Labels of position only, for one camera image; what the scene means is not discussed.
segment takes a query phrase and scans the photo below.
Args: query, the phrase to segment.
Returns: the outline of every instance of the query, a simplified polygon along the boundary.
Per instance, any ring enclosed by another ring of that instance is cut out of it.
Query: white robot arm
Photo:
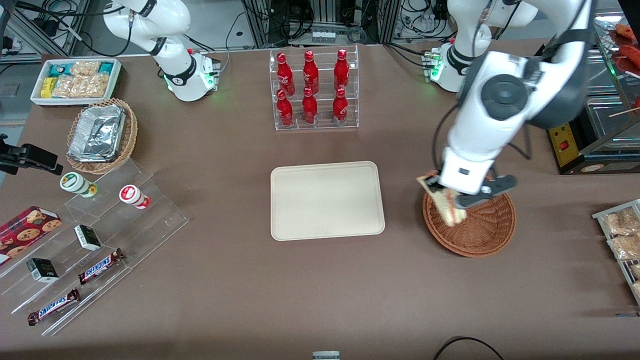
[[[458,33],[453,44],[431,50],[426,60],[433,69],[426,70],[426,75],[450,92],[460,91],[469,65],[489,48],[490,26],[522,28],[538,13],[535,6],[518,0],[448,0],[447,8]]]
[[[441,213],[451,212],[447,206],[465,209],[513,187],[512,176],[486,179],[502,148],[526,122],[550,129],[574,119],[583,106],[586,54],[595,35],[594,0],[527,1],[548,14],[559,35],[542,56],[490,51],[472,64],[458,94],[460,110],[447,137],[442,171],[428,181],[432,195],[454,190],[455,199],[440,202]]]
[[[169,89],[182,101],[195,101],[218,86],[219,63],[201,54],[191,54],[176,36],[185,34],[191,15],[181,0],[118,0],[105,11],[110,32],[128,39],[151,54],[164,72]]]

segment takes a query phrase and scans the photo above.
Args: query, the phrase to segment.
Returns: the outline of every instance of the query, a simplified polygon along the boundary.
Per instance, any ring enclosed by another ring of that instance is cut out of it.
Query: acrylic bottle rack
[[[55,232],[0,268],[0,300],[10,305],[14,316],[24,319],[25,329],[31,328],[27,323],[30,313],[78,288],[80,302],[32,327],[42,336],[56,334],[189,222],[154,184],[152,174],[131,159],[104,174],[95,184],[98,194],[89,199],[80,195],[70,199],[56,211],[63,223]],[[136,209],[120,201],[118,192],[127,184],[136,185],[151,198],[147,209]],[[93,228],[102,243],[99,250],[89,251],[80,246],[74,233],[78,224]],[[80,285],[78,274],[117,248],[121,248],[125,258]],[[49,284],[34,281],[26,265],[30,258],[51,260],[59,279]]]
[[[345,97],[349,106],[347,107],[347,121],[343,126],[336,126],[333,123],[333,100],[335,99],[335,89],[333,87],[333,68],[337,60],[339,49],[347,51],[347,62],[349,63],[349,85],[345,88]],[[358,127],[360,123],[360,91],[358,77],[358,47],[357,46],[329,46],[313,47],[314,58],[318,66],[320,91],[315,94],[318,103],[318,120],[314,125],[309,125],[304,120],[302,109],[303,89],[305,81],[302,69],[305,66],[304,51],[306,49],[287,48],[274,49],[269,54],[269,77],[271,79],[271,102],[273,103],[273,118],[276,130],[304,130],[304,129],[344,129]],[[276,91],[280,88],[278,83],[278,62],[276,55],[284,53],[287,55],[287,63],[293,71],[293,83],[296,93],[288,97],[293,107],[293,126],[284,127],[278,116],[276,103]]]

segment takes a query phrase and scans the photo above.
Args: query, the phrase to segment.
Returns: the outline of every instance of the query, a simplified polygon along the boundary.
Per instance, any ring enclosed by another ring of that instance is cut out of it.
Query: red coca-cola bottle
[[[311,50],[305,51],[305,67],[302,69],[302,74],[305,77],[305,86],[309,86],[314,94],[320,91],[320,79],[318,76],[318,65],[314,61],[314,52]]]
[[[293,96],[296,93],[296,86],[293,85],[293,71],[287,63],[287,57],[284,53],[278,53],[276,56],[278,59],[278,82],[280,88],[283,88],[288,96]]]
[[[335,99],[333,100],[333,123],[342,126],[347,122],[347,106],[349,103],[344,97],[344,88],[340,87],[335,91]]]
[[[292,127],[293,107],[291,107],[291,102],[289,102],[289,100],[287,99],[287,94],[284,92],[284,90],[278,89],[276,96],[278,97],[276,107],[278,108],[278,116],[280,117],[282,126]]]
[[[318,103],[310,86],[306,86],[304,91],[305,98],[302,99],[302,108],[305,110],[305,122],[313,125],[318,119]]]
[[[340,87],[346,88],[349,85],[349,63],[347,63],[347,51],[338,50],[338,61],[333,68],[333,87],[338,90]]]

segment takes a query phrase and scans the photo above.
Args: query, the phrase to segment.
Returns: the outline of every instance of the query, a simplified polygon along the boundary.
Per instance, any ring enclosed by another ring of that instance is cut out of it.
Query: tabletop
[[[531,55],[542,43],[492,46]],[[640,319],[614,317],[633,300],[590,217],[638,198],[637,175],[559,176],[546,133],[533,129],[533,160],[505,149],[496,162],[520,182],[510,192],[513,240],[494,256],[457,256],[427,230],[415,182],[433,168],[431,137],[455,96],[386,47],[358,50],[360,127],[330,133],[275,131],[268,51],[232,53],[219,91],[190,103],[167,90],[151,57],[121,58],[115,96],[138,118],[133,158],[191,221],[53,337],[0,299],[2,359],[293,360],[316,350],[424,359],[457,335],[507,359],[637,359]],[[64,154],[78,111],[34,106],[20,142],[61,155],[70,169]],[[380,173],[381,234],[272,239],[274,168],[365,160]],[[70,197],[57,177],[23,169],[0,188],[0,219]],[[491,358],[472,344],[452,347],[441,359]]]

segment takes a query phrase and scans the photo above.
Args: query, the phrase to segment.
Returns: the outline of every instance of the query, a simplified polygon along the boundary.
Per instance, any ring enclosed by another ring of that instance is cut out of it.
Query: brown wicker basket
[[[129,107],[129,105],[127,105],[126,102],[120,99],[109,99],[106,101],[100,101],[96,102],[95,104],[91,104],[88,107],[100,108],[109,105],[122,106],[127,112],[125,127],[122,131],[122,140],[120,141],[120,154],[118,155],[118,158],[111,163],[81,163],[80,161],[72,160],[67,155],[67,160],[71,164],[71,167],[73,167],[74,169],[95,175],[102,175],[131,157],[133,148],[136,145],[136,136],[138,135],[138,120],[136,119],[136,114],[131,111],[131,108]],[[73,125],[71,125],[71,130],[69,131],[69,135],[67,136],[67,146],[71,146],[71,140],[74,138],[74,134],[76,133],[76,126],[79,119],[80,114],[76,116],[76,121],[74,121]]]
[[[489,256],[504,249],[513,237],[516,213],[509,195],[498,195],[467,210],[462,223],[449,227],[424,194],[422,214],[431,234],[442,246],[468,258]]]

